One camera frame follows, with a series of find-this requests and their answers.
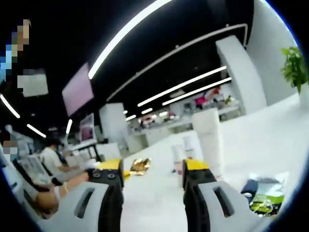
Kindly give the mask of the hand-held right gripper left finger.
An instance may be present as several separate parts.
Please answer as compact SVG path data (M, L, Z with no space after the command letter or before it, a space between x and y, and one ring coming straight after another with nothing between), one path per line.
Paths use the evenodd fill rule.
M49 219L40 220L44 232L118 232L123 209L122 159L110 159L89 170L88 181L74 187Z

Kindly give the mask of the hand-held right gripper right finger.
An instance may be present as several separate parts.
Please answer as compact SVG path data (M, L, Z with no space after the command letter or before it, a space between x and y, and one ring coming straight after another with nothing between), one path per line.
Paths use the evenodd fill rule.
M190 232L262 232L267 227L267 219L253 213L232 186L217 181L203 161L183 160L183 189Z

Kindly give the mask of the person's left hand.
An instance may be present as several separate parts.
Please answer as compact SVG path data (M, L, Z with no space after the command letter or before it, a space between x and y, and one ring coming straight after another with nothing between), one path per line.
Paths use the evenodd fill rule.
M73 178L71 178L66 185L66 190L70 192L73 190L75 187L80 185L83 182L87 182L89 180L89 175L87 172L83 172Z

